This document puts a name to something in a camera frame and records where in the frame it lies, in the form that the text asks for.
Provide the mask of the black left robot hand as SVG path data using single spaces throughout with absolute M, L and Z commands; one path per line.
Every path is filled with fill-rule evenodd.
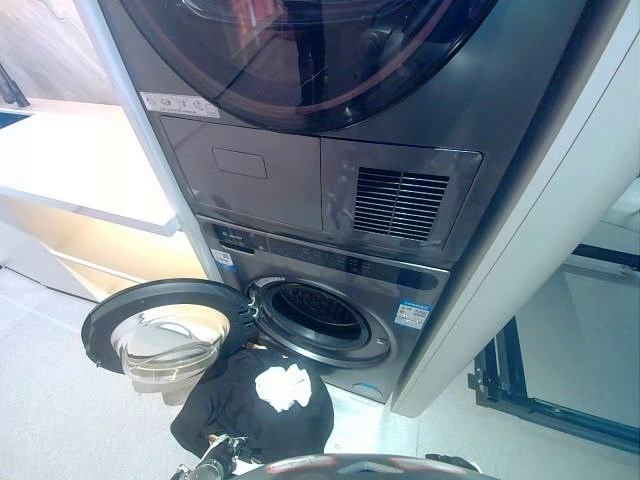
M 221 463 L 233 463 L 237 460 L 251 461 L 252 453 L 246 445 L 245 437 L 233 437 L 223 434 L 213 442 L 214 457 Z

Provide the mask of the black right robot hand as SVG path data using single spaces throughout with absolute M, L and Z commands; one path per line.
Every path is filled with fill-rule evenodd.
M 427 460 L 433 460 L 433 461 L 457 466 L 460 468 L 464 468 L 467 470 L 476 471 L 478 473 L 482 473 L 481 467 L 476 462 L 466 460 L 459 456 L 449 456 L 449 455 L 442 455 L 442 454 L 436 454 L 436 453 L 429 453 L 429 454 L 425 454 L 424 457 Z

